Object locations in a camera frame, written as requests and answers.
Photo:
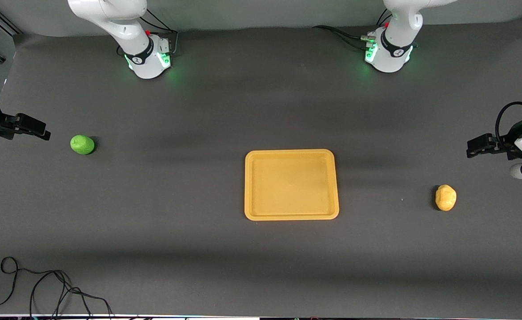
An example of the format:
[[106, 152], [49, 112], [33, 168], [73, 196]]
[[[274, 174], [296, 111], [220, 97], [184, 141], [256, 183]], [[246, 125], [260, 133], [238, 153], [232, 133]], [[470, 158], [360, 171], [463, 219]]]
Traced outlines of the dark aluminium frame rail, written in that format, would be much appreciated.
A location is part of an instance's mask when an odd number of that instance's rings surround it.
[[7, 16], [5, 16], [1, 11], [0, 11], [0, 29], [11, 37], [24, 33], [19, 27], [17, 27], [17, 25], [15, 25], [11, 20], [9, 20], [7, 18]]

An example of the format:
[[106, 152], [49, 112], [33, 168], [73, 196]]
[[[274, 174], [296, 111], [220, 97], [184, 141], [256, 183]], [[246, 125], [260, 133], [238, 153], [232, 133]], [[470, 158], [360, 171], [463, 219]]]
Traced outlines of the yellow potato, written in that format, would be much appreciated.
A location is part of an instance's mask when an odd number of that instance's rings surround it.
[[438, 186], [434, 193], [434, 202], [441, 211], [450, 211], [454, 208], [458, 195], [457, 192], [447, 184]]

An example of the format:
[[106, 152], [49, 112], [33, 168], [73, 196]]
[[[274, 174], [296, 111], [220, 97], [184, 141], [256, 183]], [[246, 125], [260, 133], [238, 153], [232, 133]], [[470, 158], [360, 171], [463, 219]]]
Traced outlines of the green lime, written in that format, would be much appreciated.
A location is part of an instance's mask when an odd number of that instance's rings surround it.
[[70, 148], [80, 155], [88, 155], [94, 151], [96, 143], [89, 136], [75, 135], [70, 140]]

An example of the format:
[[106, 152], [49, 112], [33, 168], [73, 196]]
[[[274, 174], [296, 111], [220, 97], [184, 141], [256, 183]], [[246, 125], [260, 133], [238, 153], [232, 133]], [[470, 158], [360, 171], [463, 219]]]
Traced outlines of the yellow plastic tray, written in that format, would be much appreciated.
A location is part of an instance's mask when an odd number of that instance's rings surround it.
[[247, 219], [332, 220], [339, 212], [335, 158], [330, 150], [257, 150], [245, 156]]

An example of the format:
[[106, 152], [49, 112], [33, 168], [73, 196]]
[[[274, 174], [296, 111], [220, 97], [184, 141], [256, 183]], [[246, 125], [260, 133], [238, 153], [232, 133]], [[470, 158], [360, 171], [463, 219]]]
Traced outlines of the dark grey table mat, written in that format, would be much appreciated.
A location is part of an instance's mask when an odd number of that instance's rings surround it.
[[[522, 101], [522, 18], [425, 26], [394, 74], [314, 28], [184, 32], [153, 80], [107, 36], [16, 42], [1, 109], [52, 136], [0, 138], [0, 262], [65, 271], [94, 313], [522, 319], [522, 180], [466, 157]], [[247, 219], [245, 156], [313, 148], [338, 216]]]

